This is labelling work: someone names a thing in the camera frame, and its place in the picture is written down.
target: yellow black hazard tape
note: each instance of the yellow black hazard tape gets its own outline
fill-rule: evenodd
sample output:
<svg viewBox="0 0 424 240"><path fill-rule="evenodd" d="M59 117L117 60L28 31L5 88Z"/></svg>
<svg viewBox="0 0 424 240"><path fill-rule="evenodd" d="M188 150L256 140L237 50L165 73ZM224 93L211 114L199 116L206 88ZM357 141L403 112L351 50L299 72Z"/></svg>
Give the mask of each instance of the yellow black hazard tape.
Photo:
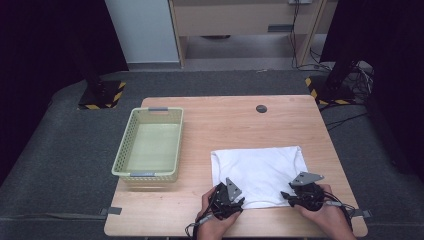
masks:
<svg viewBox="0 0 424 240"><path fill-rule="evenodd" d="M309 77L305 79L305 83L309 89L309 92L311 93L311 96L315 99L317 104L356 104L355 99L321 99L318 91L315 89L314 85L312 84L312 80Z"/></svg>
<svg viewBox="0 0 424 240"><path fill-rule="evenodd" d="M78 106L78 109L81 109L81 110L82 109L91 109L91 110L93 110L93 109L102 109L102 108L115 108L116 105L118 105L118 101L122 96L122 92L124 91L125 84L126 83L124 83L124 82L121 82L119 84L119 87L118 87L116 94L113 98L113 101L111 103L106 103L106 104L80 104Z"/></svg>

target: black curtain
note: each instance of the black curtain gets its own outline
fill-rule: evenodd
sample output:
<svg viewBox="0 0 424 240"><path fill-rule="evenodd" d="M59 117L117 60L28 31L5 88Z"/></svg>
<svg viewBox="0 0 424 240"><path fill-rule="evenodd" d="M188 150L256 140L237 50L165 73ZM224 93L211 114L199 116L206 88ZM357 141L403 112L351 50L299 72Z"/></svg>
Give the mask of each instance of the black curtain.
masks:
<svg viewBox="0 0 424 240"><path fill-rule="evenodd" d="M0 1L0 184L52 95L85 79L81 62L97 75L128 70L104 0Z"/></svg>
<svg viewBox="0 0 424 240"><path fill-rule="evenodd" d="M339 0L321 61L347 58L374 68L370 101L380 117L373 120L388 151L399 149L392 161L424 180L423 11L419 0Z"/></svg>

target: gray carpet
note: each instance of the gray carpet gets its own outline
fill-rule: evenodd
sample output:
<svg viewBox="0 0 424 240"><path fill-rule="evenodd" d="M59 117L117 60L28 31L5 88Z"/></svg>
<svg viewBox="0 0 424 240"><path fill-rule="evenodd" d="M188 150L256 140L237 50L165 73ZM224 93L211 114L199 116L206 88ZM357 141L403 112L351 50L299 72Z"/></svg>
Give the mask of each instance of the gray carpet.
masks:
<svg viewBox="0 0 424 240"><path fill-rule="evenodd" d="M52 98L51 105L0 188L0 239L115 239L103 220L17 218L40 213L99 213L109 207L117 178L110 170L133 108L146 97L309 94L308 72L114 73L126 82L115 109L77 110L84 81ZM364 113L363 106L322 112L326 123ZM367 116L345 122L330 135L366 219L364 239L424 239L424 184L397 172Z"/></svg>

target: green plastic basket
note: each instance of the green plastic basket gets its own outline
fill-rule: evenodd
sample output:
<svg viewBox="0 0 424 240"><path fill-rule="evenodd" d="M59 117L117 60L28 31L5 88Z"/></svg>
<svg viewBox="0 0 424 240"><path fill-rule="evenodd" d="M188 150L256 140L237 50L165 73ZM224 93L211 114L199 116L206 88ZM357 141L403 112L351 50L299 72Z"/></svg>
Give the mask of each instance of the green plastic basket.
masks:
<svg viewBox="0 0 424 240"><path fill-rule="evenodd" d="M112 174L131 182L175 182L183 112L175 107L133 109Z"/></svg>

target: white cloth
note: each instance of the white cloth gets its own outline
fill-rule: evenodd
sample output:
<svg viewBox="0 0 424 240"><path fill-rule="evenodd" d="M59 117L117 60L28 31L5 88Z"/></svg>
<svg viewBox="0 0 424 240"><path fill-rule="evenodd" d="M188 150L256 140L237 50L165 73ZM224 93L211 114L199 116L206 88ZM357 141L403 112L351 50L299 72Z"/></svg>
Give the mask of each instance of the white cloth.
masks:
<svg viewBox="0 0 424 240"><path fill-rule="evenodd" d="M280 191L292 193L289 182L307 172L299 146L216 150L211 162L213 185L229 177L242 190L243 209L289 206Z"/></svg>

